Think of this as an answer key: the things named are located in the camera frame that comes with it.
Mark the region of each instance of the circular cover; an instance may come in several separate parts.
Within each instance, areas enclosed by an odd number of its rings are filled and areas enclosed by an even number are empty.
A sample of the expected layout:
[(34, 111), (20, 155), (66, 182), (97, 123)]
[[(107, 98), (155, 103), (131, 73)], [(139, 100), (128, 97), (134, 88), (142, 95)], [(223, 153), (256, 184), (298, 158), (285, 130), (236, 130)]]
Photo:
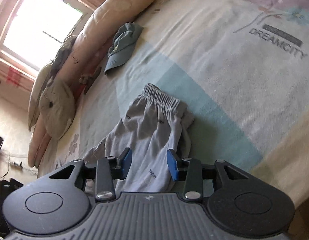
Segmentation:
[(215, 191), (207, 208), (222, 229), (244, 237), (265, 237), (285, 229), (294, 215), (291, 199), (266, 183), (234, 180)]
[(54, 234), (78, 224), (90, 210), (83, 191), (66, 179), (37, 180), (23, 186), (4, 201), (2, 212), (13, 228), (34, 235)]

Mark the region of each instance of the cap brim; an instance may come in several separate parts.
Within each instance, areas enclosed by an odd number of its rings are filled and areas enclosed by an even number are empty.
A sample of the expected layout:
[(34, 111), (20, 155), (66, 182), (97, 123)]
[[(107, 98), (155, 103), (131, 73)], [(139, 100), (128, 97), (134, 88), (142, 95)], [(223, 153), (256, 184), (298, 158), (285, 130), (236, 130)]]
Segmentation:
[(108, 58), (107, 65), (104, 69), (104, 73), (107, 74), (107, 71), (109, 69), (121, 66), (125, 64), (131, 55), (133, 54), (134, 48), (135, 48), (136, 43), (130, 44), (129, 46), (125, 47), (124, 49), (112, 54)]

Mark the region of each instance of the elastic waistband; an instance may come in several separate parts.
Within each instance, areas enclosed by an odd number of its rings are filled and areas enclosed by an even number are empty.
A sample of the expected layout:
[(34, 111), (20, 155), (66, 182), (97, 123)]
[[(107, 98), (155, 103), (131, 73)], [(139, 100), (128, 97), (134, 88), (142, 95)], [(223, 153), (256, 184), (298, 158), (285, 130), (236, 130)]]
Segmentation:
[(170, 95), (167, 95), (151, 83), (148, 83), (144, 87), (142, 96), (145, 97), (148, 101), (154, 102), (159, 107), (174, 111), (177, 115), (180, 115), (180, 117), (182, 117), (185, 110), (187, 109), (186, 103)]

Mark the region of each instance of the ridged plastic surface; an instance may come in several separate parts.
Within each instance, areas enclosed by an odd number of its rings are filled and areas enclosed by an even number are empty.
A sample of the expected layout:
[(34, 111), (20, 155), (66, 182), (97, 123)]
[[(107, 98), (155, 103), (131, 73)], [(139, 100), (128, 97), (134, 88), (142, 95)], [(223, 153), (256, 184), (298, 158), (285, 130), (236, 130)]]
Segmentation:
[[(114, 202), (97, 204), (86, 220), (64, 233), (34, 237), (15, 232), (6, 239), (247, 240), (221, 230), (201, 205), (186, 203), (175, 193), (122, 193)], [(283, 234), (267, 239), (288, 240)]]

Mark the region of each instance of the blue flower print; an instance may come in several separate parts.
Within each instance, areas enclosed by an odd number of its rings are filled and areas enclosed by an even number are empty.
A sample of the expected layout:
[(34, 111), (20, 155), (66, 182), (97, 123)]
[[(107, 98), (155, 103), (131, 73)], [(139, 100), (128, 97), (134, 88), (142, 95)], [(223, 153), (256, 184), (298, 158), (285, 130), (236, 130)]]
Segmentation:
[(299, 25), (309, 24), (309, 12), (302, 8), (290, 8), (287, 10), (287, 21), (296, 22)]

